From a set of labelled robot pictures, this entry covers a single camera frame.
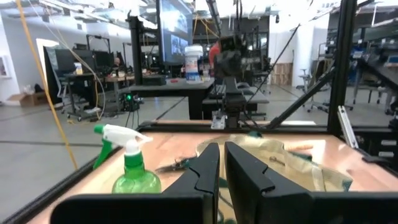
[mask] desk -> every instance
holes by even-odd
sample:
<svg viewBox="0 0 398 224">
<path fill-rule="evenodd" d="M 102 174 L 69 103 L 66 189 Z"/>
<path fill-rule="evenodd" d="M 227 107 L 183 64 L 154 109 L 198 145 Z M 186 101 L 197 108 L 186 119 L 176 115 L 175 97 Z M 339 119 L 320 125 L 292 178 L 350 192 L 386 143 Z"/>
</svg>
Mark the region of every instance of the desk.
<svg viewBox="0 0 398 224">
<path fill-rule="evenodd" d="M 250 90 L 255 93 L 257 90 L 257 87 L 250 87 Z M 252 95 L 245 95 L 244 96 L 246 101 L 249 100 Z M 217 111 L 220 106 L 219 104 L 221 104 L 223 102 L 222 99 L 209 99 L 206 98 L 202 101 L 202 111 L 203 111 L 203 119 L 204 120 L 212 120 L 212 111 Z M 268 104 L 269 100 L 267 100 L 267 97 L 261 92 L 258 91 L 254 97 L 250 100 L 247 109 L 248 109 L 248 113 L 252 114 L 252 111 L 257 111 L 257 105 L 258 104 Z M 266 116 L 266 113 L 253 113 L 253 116 Z"/>
<path fill-rule="evenodd" d="M 130 76 L 124 76 L 124 77 L 106 77 L 104 79 L 105 82 L 107 83 L 113 83 L 113 91 L 116 99 L 116 106 L 118 109 L 118 112 L 121 111 L 120 109 L 120 99 L 119 99 L 119 82 L 124 82 L 126 81 L 126 86 L 130 86 L 130 80 L 134 80 L 134 75 Z"/>
<path fill-rule="evenodd" d="M 120 93 L 138 93 L 140 97 L 156 97 L 156 96 L 187 96 L 189 107 L 189 119 L 202 119 L 202 101 L 210 92 L 214 78 L 210 81 L 188 84 L 184 78 L 176 78 L 178 82 L 171 83 L 167 80 L 166 85 L 161 86 L 147 86 L 147 85 L 133 85 L 119 90 Z"/>
<path fill-rule="evenodd" d="M 162 123 L 182 123 L 183 121 L 159 121 Z M 187 121 L 186 123 L 208 123 L 207 121 Z M 284 124 L 300 125 L 313 122 L 288 121 Z M 146 169 L 156 168 L 174 162 L 175 158 L 195 155 L 196 146 L 206 140 L 224 136 L 218 133 L 145 133 L 154 138 L 150 143 L 143 145 Z M 313 145 L 312 149 L 304 153 L 312 154 L 313 161 L 337 170 L 353 179 L 351 191 L 396 191 L 398 179 L 375 164 L 367 164 L 361 160 L 362 154 L 347 146 L 334 136 L 324 134 L 267 134 L 266 138 L 283 141 L 286 146 L 302 144 Z M 90 172 L 73 187 L 66 190 L 56 201 L 44 208 L 29 223 L 48 224 L 54 206 L 67 197 L 76 194 L 108 194 L 114 181 L 123 173 L 123 150 L 116 151 L 103 165 Z M 180 177 L 181 173 L 161 174 L 162 189 Z M 219 200 L 219 208 L 225 218 L 234 218 L 234 213 L 226 203 Z"/>
</svg>

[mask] white spray nozzle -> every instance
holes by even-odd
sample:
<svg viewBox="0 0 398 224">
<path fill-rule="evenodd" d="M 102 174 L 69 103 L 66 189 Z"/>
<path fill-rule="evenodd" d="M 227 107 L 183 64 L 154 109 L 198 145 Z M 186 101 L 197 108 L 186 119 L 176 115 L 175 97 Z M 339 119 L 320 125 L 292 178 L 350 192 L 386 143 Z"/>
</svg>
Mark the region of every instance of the white spray nozzle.
<svg viewBox="0 0 398 224">
<path fill-rule="evenodd" d="M 126 147 L 128 141 L 136 146 L 141 146 L 142 144 L 153 140 L 152 137 L 145 136 L 133 129 L 111 124 L 105 125 L 103 133 L 103 138 L 105 140 L 124 147 Z"/>
</svg>

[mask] pliers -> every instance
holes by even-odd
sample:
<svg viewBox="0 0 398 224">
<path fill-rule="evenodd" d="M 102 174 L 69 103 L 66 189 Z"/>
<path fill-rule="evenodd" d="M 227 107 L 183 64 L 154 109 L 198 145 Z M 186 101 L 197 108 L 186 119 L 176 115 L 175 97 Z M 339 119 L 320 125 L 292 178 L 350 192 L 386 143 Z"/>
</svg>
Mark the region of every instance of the pliers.
<svg viewBox="0 0 398 224">
<path fill-rule="evenodd" d="M 181 171 L 181 170 L 187 170 L 192 162 L 196 159 L 197 157 L 187 157 L 187 158 L 182 158 L 179 161 L 175 160 L 175 162 L 171 165 L 168 166 L 163 166 L 158 169 L 156 169 L 156 172 L 175 172 L 175 171 Z"/>
</svg>

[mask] white bucket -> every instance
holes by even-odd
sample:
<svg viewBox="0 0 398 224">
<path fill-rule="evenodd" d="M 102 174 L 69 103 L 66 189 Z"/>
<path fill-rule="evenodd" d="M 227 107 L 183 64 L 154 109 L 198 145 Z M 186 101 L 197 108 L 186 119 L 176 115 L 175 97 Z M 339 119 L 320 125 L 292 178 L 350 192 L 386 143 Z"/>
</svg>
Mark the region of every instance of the white bucket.
<svg viewBox="0 0 398 224">
<path fill-rule="evenodd" d="M 201 45 L 192 45 L 185 47 L 185 78 L 187 83 L 202 83 L 199 76 L 198 59 L 203 56 L 203 47 Z"/>
</svg>

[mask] cardboard box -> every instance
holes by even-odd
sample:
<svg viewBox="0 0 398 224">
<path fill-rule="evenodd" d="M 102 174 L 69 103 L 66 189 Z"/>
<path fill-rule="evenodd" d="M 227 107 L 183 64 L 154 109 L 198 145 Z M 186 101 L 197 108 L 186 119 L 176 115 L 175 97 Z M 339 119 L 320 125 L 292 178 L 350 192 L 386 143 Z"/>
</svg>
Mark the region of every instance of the cardboard box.
<svg viewBox="0 0 398 224">
<path fill-rule="evenodd" d="M 44 92 L 34 93 L 32 95 L 28 95 L 25 93 L 15 94 L 10 96 L 7 101 L 18 101 L 22 107 L 37 106 L 48 103 L 47 97 Z"/>
</svg>

